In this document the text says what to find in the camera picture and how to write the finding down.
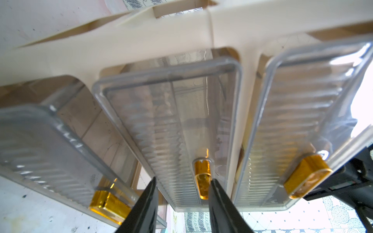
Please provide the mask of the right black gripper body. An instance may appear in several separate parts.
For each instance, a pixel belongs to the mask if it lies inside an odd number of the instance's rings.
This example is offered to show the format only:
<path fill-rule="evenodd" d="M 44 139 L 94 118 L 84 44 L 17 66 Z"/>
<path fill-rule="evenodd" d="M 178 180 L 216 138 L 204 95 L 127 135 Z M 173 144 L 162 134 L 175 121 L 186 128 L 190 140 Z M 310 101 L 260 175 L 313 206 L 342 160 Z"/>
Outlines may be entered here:
<path fill-rule="evenodd" d="M 373 231 L 373 147 L 369 145 L 304 196 L 307 201 L 333 196 L 355 210 L 367 233 Z"/>

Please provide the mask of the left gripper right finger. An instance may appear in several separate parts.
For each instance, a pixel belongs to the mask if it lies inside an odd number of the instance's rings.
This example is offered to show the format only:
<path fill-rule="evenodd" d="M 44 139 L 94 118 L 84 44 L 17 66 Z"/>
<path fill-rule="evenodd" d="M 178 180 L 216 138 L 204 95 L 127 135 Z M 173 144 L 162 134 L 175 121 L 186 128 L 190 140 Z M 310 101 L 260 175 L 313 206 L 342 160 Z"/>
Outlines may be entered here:
<path fill-rule="evenodd" d="M 208 204 L 213 233 L 253 232 L 216 179 L 210 183 Z"/>

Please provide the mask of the beige drawer organizer cabinet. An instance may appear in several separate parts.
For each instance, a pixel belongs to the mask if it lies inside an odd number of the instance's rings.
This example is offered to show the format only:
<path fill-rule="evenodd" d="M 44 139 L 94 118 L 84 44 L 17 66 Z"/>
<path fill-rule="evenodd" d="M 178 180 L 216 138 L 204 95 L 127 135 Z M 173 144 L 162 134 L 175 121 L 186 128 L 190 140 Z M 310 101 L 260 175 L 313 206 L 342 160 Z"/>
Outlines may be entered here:
<path fill-rule="evenodd" d="M 243 63 L 239 123 L 247 117 L 254 67 L 266 42 L 371 22 L 371 1 L 173 1 L 102 17 L 1 55 L 1 85 L 72 76 L 88 88 L 115 66 L 183 52 L 232 48 Z"/>

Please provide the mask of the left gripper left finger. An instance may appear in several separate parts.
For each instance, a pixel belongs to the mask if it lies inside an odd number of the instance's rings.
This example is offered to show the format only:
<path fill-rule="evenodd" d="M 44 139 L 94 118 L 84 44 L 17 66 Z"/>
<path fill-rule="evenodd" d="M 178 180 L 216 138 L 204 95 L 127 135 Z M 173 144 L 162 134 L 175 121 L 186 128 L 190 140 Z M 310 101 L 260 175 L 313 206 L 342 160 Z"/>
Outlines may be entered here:
<path fill-rule="evenodd" d="M 158 211 L 157 180 L 152 178 L 128 217 L 115 233 L 155 233 Z"/>

